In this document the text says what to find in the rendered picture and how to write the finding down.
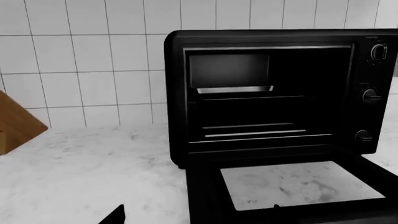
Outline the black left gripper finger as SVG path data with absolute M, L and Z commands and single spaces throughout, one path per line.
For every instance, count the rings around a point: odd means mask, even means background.
M 119 205 L 98 224 L 124 224 L 124 222 L 125 222 L 124 205 Z

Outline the glass toaster oven door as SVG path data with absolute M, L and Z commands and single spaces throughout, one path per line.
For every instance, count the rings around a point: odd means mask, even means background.
M 249 210 L 233 207 L 220 169 L 333 161 L 382 194 L 379 199 Z M 347 152 L 199 160 L 186 169 L 191 224 L 398 224 L 398 176 Z

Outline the metal oven tray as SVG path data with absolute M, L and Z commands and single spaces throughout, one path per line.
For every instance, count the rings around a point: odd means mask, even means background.
M 199 94 L 213 93 L 257 93 L 263 91 L 273 91 L 273 85 L 267 86 L 241 86 L 241 87 L 218 87 L 218 88 L 198 88 Z

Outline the wooden block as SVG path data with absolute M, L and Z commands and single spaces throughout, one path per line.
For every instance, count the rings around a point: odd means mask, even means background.
M 0 156 L 36 138 L 48 126 L 0 91 Z

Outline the black oven knob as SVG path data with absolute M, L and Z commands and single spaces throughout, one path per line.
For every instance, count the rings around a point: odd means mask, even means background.
M 355 141 L 366 142 L 372 141 L 373 137 L 366 130 L 359 130 L 355 135 Z
M 378 95 L 375 89 L 367 89 L 364 91 L 362 99 L 367 104 L 375 104 L 382 99 L 382 96 Z
M 371 49 L 371 58 L 373 60 L 384 60 L 387 56 L 387 46 L 385 44 L 376 44 Z

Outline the black toaster oven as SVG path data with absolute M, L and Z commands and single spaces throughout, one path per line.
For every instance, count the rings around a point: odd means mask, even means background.
M 371 49 L 387 46 L 384 60 Z M 398 59 L 398 29 L 176 30 L 164 40 L 171 160 L 375 152 Z M 257 93 L 198 88 L 267 86 Z M 363 102 L 367 89 L 382 99 Z M 366 130 L 372 141 L 355 141 Z

